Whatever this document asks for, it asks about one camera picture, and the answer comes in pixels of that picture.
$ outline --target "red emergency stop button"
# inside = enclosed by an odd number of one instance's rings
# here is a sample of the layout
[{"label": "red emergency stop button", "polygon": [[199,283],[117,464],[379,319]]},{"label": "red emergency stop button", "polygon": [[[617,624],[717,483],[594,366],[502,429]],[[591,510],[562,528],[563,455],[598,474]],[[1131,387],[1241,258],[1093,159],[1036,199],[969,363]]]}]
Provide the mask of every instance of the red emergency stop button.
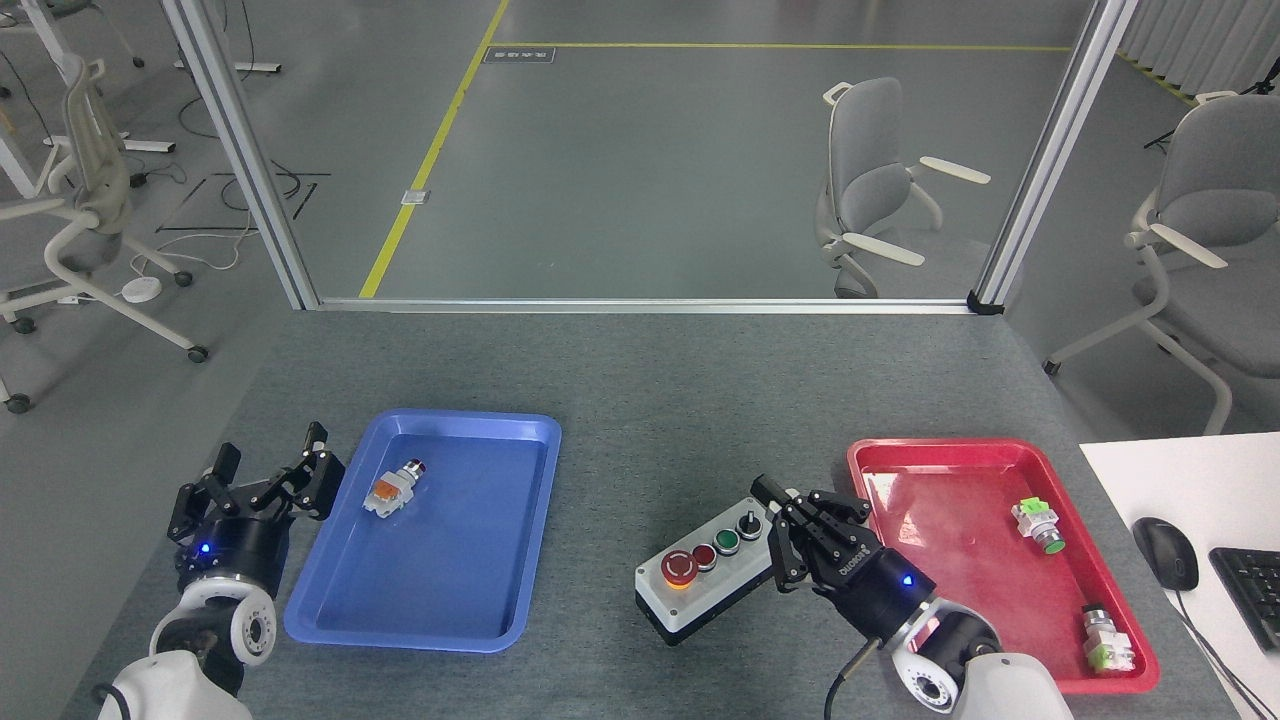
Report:
[{"label": "red emergency stop button", "polygon": [[684,550],[672,550],[662,559],[662,577],[677,591],[685,589],[698,577],[698,561]]}]

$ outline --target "control box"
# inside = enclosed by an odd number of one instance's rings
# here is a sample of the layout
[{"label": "control box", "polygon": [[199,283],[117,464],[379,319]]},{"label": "control box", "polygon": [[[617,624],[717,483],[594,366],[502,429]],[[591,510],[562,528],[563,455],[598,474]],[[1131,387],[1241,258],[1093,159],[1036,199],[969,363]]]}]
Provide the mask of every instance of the control box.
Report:
[{"label": "control box", "polygon": [[636,568],[636,605],[675,646],[768,579],[765,509],[745,497]]}]

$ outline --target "green push button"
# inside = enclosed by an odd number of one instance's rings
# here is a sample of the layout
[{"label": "green push button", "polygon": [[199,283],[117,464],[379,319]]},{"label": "green push button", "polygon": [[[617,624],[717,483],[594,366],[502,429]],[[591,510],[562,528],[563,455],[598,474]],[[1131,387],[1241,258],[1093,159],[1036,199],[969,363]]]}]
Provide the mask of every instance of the green push button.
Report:
[{"label": "green push button", "polygon": [[716,533],[716,550],[724,556],[737,552],[737,530],[721,530]]}]

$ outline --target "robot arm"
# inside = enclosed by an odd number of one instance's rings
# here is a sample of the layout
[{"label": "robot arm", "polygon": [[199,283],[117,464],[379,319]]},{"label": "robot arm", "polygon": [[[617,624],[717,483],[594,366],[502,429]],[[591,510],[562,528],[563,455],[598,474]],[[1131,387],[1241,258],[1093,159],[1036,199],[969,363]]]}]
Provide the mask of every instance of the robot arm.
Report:
[{"label": "robot arm", "polygon": [[307,428],[302,457],[270,479],[232,487],[241,454],[224,443],[196,483],[178,489],[168,537],[182,598],[151,634],[147,657],[109,685],[99,720],[250,720],[236,694],[244,666],[275,647],[274,598],[294,510],[324,520],[346,468]]},{"label": "robot arm", "polygon": [[[773,512],[769,553],[780,592],[803,582],[890,652],[899,678],[925,707],[963,720],[1070,720],[1048,670],[1028,655],[1002,652],[978,612],[941,598],[936,583],[863,527],[870,503],[858,497],[783,489],[765,475],[751,495]],[[865,652],[846,666],[831,698]]]}]

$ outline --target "keyboard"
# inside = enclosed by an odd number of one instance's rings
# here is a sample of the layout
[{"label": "keyboard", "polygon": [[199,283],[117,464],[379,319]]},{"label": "keyboard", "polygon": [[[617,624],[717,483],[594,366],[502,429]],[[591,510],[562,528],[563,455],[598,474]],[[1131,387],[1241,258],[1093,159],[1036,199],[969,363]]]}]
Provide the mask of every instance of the keyboard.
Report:
[{"label": "keyboard", "polygon": [[1208,560],[1263,652],[1280,652],[1280,551],[1215,547]]}]

